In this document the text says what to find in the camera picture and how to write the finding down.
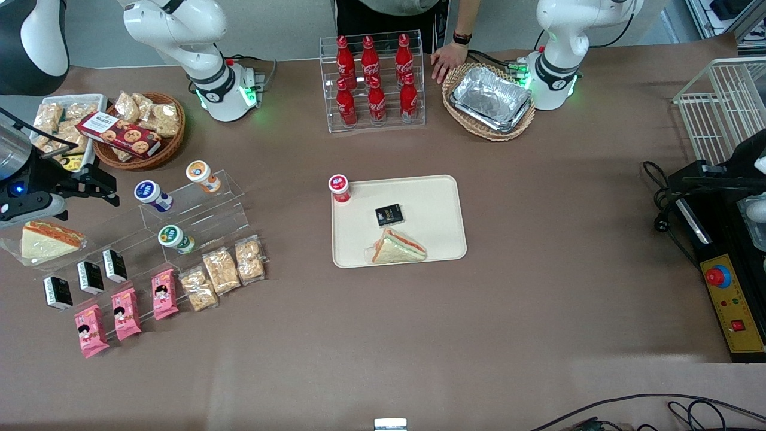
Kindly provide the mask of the person's bare hand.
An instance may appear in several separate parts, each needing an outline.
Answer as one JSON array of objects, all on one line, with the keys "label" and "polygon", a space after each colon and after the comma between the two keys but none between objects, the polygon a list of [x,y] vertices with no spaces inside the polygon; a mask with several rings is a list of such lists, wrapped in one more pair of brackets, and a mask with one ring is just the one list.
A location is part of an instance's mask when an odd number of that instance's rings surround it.
[{"label": "person's bare hand", "polygon": [[469,48],[467,45],[449,42],[430,55],[430,63],[433,67],[432,79],[438,84],[443,84],[449,71],[461,66],[467,60]]}]

